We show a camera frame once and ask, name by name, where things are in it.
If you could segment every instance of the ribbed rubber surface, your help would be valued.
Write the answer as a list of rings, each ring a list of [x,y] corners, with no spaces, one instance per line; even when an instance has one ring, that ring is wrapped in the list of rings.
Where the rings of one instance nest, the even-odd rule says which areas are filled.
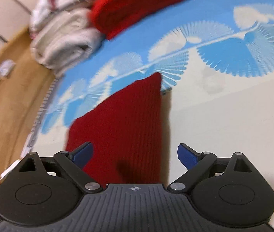
[[[21,228],[7,222],[0,232],[274,232],[266,225],[247,229],[225,228],[201,217],[181,194],[161,184],[110,184],[98,194],[84,196],[78,208],[54,224]]]

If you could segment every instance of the white towel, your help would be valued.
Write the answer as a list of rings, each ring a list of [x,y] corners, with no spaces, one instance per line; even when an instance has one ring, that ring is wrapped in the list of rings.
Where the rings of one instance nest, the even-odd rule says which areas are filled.
[[[37,34],[48,22],[50,22],[54,17],[54,14],[67,10],[71,5],[85,7],[91,6],[91,4],[91,2],[84,0],[55,0],[55,11],[53,11],[50,0],[38,0],[30,18],[30,32]]]
[[[61,76],[67,69],[86,59],[100,45],[103,35],[87,28],[88,9],[63,11],[31,43],[35,60]]]
[[[89,12],[89,9],[63,11],[48,23],[30,46],[36,61],[40,64],[45,64],[44,52],[52,41],[57,41],[64,35],[88,27],[90,25],[87,17]]]
[[[61,76],[96,51],[102,40],[102,33],[95,28],[87,28],[52,41],[45,50],[45,67]]]

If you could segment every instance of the white object on floor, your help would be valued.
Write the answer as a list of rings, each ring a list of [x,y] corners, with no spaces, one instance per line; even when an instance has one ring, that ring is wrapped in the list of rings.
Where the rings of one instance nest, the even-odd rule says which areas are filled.
[[[0,64],[0,79],[7,77],[15,64],[16,63],[11,59],[3,61],[3,63]]]

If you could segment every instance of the metal screw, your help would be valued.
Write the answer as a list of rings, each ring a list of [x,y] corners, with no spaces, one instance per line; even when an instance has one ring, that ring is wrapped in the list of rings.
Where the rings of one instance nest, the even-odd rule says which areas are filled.
[[[175,191],[180,191],[185,189],[185,185],[181,182],[174,182],[170,185],[170,188]]]
[[[100,188],[100,184],[97,182],[89,182],[84,186],[87,190],[97,190]]]

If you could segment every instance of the red pillow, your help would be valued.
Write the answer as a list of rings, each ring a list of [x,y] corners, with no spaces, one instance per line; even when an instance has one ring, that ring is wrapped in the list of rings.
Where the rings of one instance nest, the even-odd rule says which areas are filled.
[[[96,0],[90,15],[108,40],[145,16],[182,0]]]
[[[93,157],[83,170],[103,187],[160,182],[160,89],[157,72],[116,92],[70,127],[66,150],[92,142]]]

